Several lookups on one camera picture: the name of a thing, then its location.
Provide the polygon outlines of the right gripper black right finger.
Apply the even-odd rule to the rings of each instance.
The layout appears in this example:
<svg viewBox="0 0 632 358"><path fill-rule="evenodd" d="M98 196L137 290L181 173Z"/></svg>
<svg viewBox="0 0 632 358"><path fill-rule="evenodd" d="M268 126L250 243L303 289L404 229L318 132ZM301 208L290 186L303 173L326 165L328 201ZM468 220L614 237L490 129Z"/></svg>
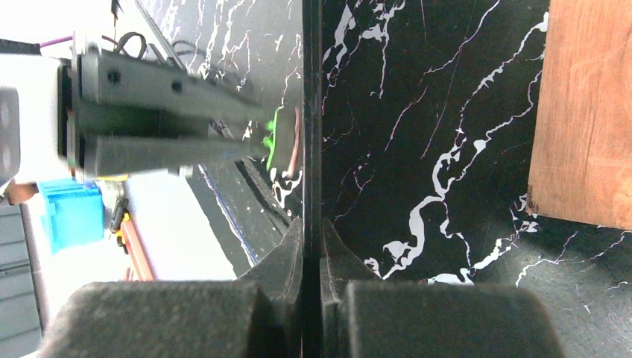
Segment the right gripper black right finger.
<svg viewBox="0 0 632 358"><path fill-rule="evenodd" d="M324 357L561 357L545 307L506 286L380 279L323 222Z"/></svg>

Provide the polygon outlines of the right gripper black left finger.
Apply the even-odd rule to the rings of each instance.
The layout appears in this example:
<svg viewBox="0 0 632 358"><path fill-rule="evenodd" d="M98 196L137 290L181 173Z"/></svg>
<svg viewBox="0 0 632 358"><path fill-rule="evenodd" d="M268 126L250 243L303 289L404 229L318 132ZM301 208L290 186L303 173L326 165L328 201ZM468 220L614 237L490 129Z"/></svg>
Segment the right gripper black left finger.
<svg viewBox="0 0 632 358"><path fill-rule="evenodd" d="M233 281L90 283L45 332L41 357L298 357L303 223Z"/></svg>

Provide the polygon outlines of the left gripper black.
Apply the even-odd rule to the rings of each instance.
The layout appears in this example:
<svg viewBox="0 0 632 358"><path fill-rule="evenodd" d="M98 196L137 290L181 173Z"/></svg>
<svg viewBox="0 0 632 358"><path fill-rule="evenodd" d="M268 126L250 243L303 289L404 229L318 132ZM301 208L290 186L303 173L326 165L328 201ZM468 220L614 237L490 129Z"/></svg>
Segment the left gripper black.
<svg viewBox="0 0 632 358"><path fill-rule="evenodd" d="M260 143L223 137L99 136L99 105L162 110L180 116L267 121L274 109L220 82L99 47L72 48L57 67L57 156L73 170L110 176L265 156Z"/></svg>

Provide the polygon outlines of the green whiteboard eraser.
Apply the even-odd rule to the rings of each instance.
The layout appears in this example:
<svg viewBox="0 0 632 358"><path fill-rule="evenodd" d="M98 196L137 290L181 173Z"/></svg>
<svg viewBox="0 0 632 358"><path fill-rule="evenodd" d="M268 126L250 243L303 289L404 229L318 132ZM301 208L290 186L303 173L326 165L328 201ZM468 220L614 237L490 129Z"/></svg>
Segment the green whiteboard eraser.
<svg viewBox="0 0 632 358"><path fill-rule="evenodd" d="M283 179L294 180L303 163L302 109L279 107L266 124L268 135L262 144L268 149L265 165Z"/></svg>

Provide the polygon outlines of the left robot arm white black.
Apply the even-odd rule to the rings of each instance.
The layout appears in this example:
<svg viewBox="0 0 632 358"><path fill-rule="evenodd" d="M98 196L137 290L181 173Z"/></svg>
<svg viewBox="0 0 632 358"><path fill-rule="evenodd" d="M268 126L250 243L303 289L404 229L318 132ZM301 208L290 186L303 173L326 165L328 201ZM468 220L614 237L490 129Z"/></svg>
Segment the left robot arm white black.
<svg viewBox="0 0 632 358"><path fill-rule="evenodd" d="M90 177L177 169L267 153L228 136L272 109L169 65L98 47L71 60L1 42L1 179L39 181L68 167Z"/></svg>

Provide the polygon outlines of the person hand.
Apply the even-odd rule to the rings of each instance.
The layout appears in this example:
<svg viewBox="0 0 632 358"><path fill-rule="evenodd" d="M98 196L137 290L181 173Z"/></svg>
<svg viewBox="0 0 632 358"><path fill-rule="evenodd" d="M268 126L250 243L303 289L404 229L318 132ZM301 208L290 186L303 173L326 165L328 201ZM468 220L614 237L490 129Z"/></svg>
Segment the person hand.
<svg viewBox="0 0 632 358"><path fill-rule="evenodd" d="M9 205L24 204L39 192L36 183L10 182L4 191L4 200Z"/></svg>

